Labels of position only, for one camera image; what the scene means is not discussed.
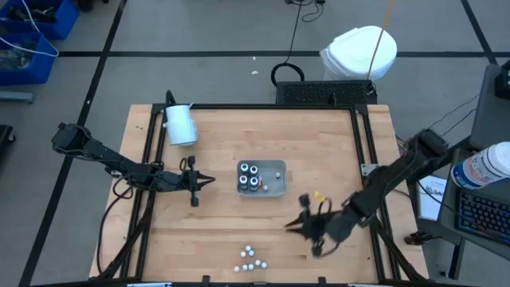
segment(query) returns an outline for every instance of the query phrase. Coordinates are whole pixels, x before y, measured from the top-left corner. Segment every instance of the wooden tabletop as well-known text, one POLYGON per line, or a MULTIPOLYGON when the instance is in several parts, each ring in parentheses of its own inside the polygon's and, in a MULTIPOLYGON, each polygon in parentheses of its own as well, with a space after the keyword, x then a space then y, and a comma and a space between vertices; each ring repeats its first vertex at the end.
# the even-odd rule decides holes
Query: wooden tabletop
MULTIPOLYGON (((120 153, 140 161, 147 135, 150 105, 133 105, 127 119, 120 153)), ((394 129, 386 105, 369 106, 379 162, 399 157, 394 129)), ((330 197, 333 208, 361 189, 358 159, 349 111, 341 110, 192 110, 199 130, 192 147, 167 144, 163 162, 179 172, 182 157, 195 155, 196 168, 216 177, 198 193, 200 207, 190 206, 186 191, 159 193, 149 236, 144 281, 376 282, 370 231, 356 227, 352 235, 329 257, 315 259, 311 242, 284 232, 284 224, 300 212, 298 196, 319 191, 330 197), (236 192, 236 165, 243 159, 282 159, 287 164, 288 191, 280 199, 250 199, 236 192), (242 258, 246 245, 253 258, 242 258), (266 261, 267 269, 233 271, 234 266, 266 261)), ((360 127, 363 120, 359 117, 360 127)), ((364 154, 368 160, 368 149, 364 154)), ((151 150, 154 159, 155 144, 151 150)), ((398 187, 407 191, 405 184, 398 187)), ((108 204, 115 199, 110 194, 108 204)), ((394 240, 409 262, 428 277, 420 246, 408 246, 404 237, 415 232, 410 200, 398 193, 386 197, 394 240)), ((312 200, 316 212, 318 202, 312 200)), ((131 216, 131 200, 120 200, 104 224, 101 248, 103 268, 125 241, 131 216)), ((332 243, 327 238, 324 250, 332 243)), ((391 276, 386 248, 381 243, 386 277, 391 276)), ((139 247, 133 249, 130 274, 134 274, 139 247)), ((97 275, 95 259, 91 276, 97 275)))

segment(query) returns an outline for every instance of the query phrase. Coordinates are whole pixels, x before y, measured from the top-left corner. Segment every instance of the blue crate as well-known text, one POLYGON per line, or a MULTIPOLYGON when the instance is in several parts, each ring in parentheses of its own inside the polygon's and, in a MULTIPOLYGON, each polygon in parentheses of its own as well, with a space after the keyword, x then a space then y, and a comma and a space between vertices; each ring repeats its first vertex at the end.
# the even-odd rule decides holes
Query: blue crate
MULTIPOLYGON (((0 37, 11 44, 22 43, 23 38, 28 38, 37 43, 36 51, 55 54, 55 50, 41 33, 0 34, 0 37)), ((13 48, 0 41, 0 49, 13 48)), ((54 61, 54 57, 35 53, 30 65, 25 69, 0 69, 0 85, 44 84, 48 80, 54 61)))
MULTIPOLYGON (((57 23, 43 23, 35 22, 41 33, 50 40, 63 40, 66 39, 74 23, 78 19, 80 12, 71 0, 25 0, 26 5, 30 8, 32 2, 48 3, 51 6, 58 7, 55 18, 57 23)), ((6 18, 11 6, 19 6, 25 10, 22 0, 9 0, 0 10, 0 19, 6 18)), ((34 32, 30 22, 0 20, 0 25, 14 33, 30 33, 34 32)))

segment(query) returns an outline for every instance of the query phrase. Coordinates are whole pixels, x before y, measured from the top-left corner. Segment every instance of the white paper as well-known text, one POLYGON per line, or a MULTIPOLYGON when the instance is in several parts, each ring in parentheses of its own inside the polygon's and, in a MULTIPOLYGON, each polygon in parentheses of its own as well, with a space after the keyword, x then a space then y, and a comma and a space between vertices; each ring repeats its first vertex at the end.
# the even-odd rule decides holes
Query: white paper
MULTIPOLYGON (((427 176, 420 180, 425 189, 439 202, 443 202, 443 194, 446 188, 446 179, 440 179, 435 176, 427 176)), ((437 221, 441 204, 433 200, 430 195, 425 193, 418 184, 418 217, 437 221)))

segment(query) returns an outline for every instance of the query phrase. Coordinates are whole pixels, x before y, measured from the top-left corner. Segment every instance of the metal tray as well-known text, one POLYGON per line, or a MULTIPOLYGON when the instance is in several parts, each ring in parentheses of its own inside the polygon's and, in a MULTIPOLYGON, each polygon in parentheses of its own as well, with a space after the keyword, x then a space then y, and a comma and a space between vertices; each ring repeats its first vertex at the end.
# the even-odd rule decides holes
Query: metal tray
POLYGON ((251 198, 279 198, 287 193, 287 165, 283 160, 241 160, 237 163, 237 192, 245 197, 251 198), (242 174, 241 165, 247 163, 250 167, 258 167, 258 175, 262 176, 262 182, 264 185, 269 187, 268 191, 264 191, 262 187, 259 187, 257 191, 251 191, 249 188, 243 191, 239 187, 239 177, 242 174), (280 178, 277 179, 276 174, 280 172, 280 178))

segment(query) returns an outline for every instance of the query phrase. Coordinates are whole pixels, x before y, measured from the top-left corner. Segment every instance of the white cup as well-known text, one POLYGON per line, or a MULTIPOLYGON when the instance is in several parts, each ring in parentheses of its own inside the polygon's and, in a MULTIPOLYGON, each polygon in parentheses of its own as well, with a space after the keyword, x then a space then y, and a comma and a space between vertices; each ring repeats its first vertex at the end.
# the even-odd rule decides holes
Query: white cup
POLYGON ((197 124, 191 118, 190 105, 167 108, 167 131, 170 145, 190 146, 198 140, 197 124))

